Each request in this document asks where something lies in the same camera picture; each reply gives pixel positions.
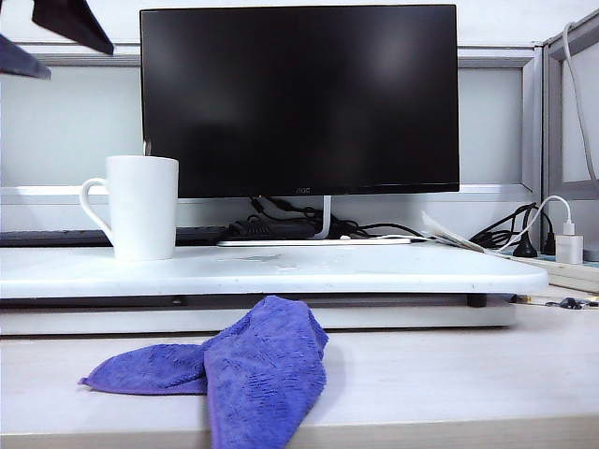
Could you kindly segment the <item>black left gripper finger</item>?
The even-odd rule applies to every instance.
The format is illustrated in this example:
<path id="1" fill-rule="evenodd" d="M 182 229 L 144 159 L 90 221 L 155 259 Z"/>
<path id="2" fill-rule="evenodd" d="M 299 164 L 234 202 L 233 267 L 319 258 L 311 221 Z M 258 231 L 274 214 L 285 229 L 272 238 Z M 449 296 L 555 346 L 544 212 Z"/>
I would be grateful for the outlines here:
<path id="1" fill-rule="evenodd" d="M 112 55 L 114 46 L 83 0 L 36 0 L 32 21 L 87 48 Z"/>
<path id="2" fill-rule="evenodd" d="M 0 36 L 0 67 L 2 74 L 49 80 L 51 71 L 30 53 L 9 39 Z"/>

